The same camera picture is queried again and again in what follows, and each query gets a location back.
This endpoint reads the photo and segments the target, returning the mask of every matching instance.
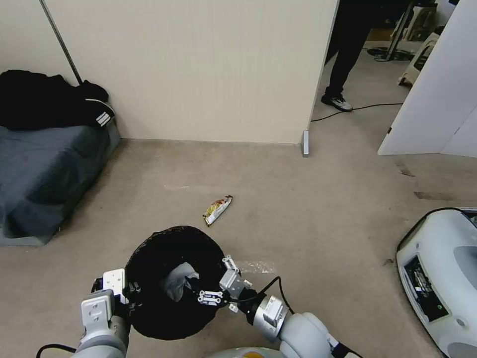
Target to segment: black cable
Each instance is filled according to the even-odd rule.
[[[388,62],[388,61],[411,61],[414,55],[410,51],[405,50],[396,50],[393,53],[393,57],[389,60],[386,60],[386,54],[388,49],[386,47],[374,47],[366,50],[368,54],[374,57],[374,60],[377,62]]]
[[[282,278],[280,276],[276,276],[273,280],[270,281],[270,283],[268,285],[266,285],[258,294],[256,294],[254,297],[249,297],[249,298],[245,298],[245,299],[242,299],[242,300],[239,300],[239,299],[234,299],[234,298],[229,298],[229,301],[230,302],[235,302],[235,303],[244,303],[244,302],[250,302],[250,301],[253,301],[255,299],[257,299],[257,297],[259,297],[260,295],[264,294],[276,281],[278,281],[278,285],[280,287],[280,294],[282,295],[282,298],[283,298],[283,302],[287,305],[288,309],[290,310],[290,312],[292,314],[295,314],[295,311],[290,307],[290,304],[288,303],[287,301],[287,298],[285,297],[285,293],[283,292],[283,287],[282,287]]]
[[[56,348],[56,349],[60,349],[60,350],[64,350],[64,351],[70,352],[70,353],[76,352],[76,348],[68,347],[68,346],[64,346],[64,345],[60,345],[60,344],[57,344],[57,343],[51,343],[51,344],[44,345],[43,347],[41,347],[41,348],[38,350],[38,352],[36,353],[36,358],[40,358],[42,352],[43,352],[45,349],[50,349],[50,348]]]
[[[355,108],[355,109],[353,109],[351,112],[354,112],[354,111],[359,110],[359,109],[365,109],[365,108],[371,108],[371,107],[378,107],[378,106],[381,106],[381,105],[398,105],[398,104],[402,104],[402,102],[401,102],[401,103],[379,103],[379,104],[371,104],[371,105],[369,105],[369,106],[364,106],[364,107]],[[340,114],[340,113],[351,113],[351,112],[339,111],[339,112],[330,114],[329,116],[326,116],[326,117],[323,117],[323,118],[312,119],[310,122],[318,122],[318,121],[321,121],[321,120],[324,120],[324,119],[333,117],[334,115],[337,115],[337,114]]]

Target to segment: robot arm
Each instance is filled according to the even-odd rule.
[[[230,256],[223,259],[227,270],[219,282],[222,291],[197,291],[201,304],[225,306],[234,313],[240,310],[247,321],[271,342],[280,340],[284,358],[355,358],[360,357],[329,334],[326,326],[311,313],[293,313],[281,299],[267,296],[243,279]],[[127,283],[124,269],[105,272],[101,290],[90,294],[81,303],[85,334],[74,358],[125,358],[131,325],[129,311],[136,302],[129,302],[128,293],[139,292],[134,283]]]

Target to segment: beige carpet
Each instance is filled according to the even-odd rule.
[[[408,90],[395,83],[405,66],[363,53],[346,97],[355,106],[404,99]],[[378,157],[397,111],[371,108],[312,124],[308,159],[290,145],[123,141],[48,245],[0,248],[0,356],[33,357],[52,342],[77,345],[79,305],[93,279],[122,267],[152,232],[192,225],[243,262],[256,287],[281,275],[293,308],[315,313],[362,356],[439,357],[388,262],[427,210],[477,205],[477,160]],[[314,118],[329,113],[318,103]],[[401,174],[403,165],[415,176]],[[421,200],[415,191],[451,193],[459,201]],[[234,202],[207,228],[202,212],[226,194]],[[269,273],[257,273],[257,263]],[[240,345],[270,346],[243,316],[224,309],[183,341],[133,331],[128,356],[202,357]]]

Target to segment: person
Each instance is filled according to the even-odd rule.
[[[376,0],[341,0],[326,54],[325,64],[336,54],[329,86],[321,101],[343,112],[351,112],[353,106],[343,97],[343,86],[356,64],[361,49],[372,27],[377,10]]]

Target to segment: black jacket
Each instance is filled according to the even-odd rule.
[[[60,76],[21,70],[0,75],[0,126],[10,130],[88,125],[104,127],[114,118],[108,93],[84,81],[74,87]]]

